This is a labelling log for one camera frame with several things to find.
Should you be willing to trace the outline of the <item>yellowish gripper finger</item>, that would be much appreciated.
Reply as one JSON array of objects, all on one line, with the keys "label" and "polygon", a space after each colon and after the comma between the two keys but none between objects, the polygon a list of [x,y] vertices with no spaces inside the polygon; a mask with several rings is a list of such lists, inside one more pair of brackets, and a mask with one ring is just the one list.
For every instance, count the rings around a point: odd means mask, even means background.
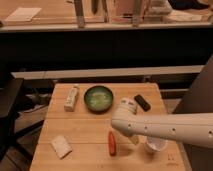
[{"label": "yellowish gripper finger", "polygon": [[129,138],[129,140],[134,144],[134,145],[138,145],[139,144],[139,138],[137,135],[133,135]]}]

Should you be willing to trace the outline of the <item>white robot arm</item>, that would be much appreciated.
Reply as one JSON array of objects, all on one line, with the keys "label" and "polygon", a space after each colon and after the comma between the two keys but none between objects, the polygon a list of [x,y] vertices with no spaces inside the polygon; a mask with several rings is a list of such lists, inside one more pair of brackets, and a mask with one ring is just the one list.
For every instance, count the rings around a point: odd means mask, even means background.
[{"label": "white robot arm", "polygon": [[111,126],[127,137],[144,135],[213,148],[213,113],[135,115],[136,106],[122,98]]}]

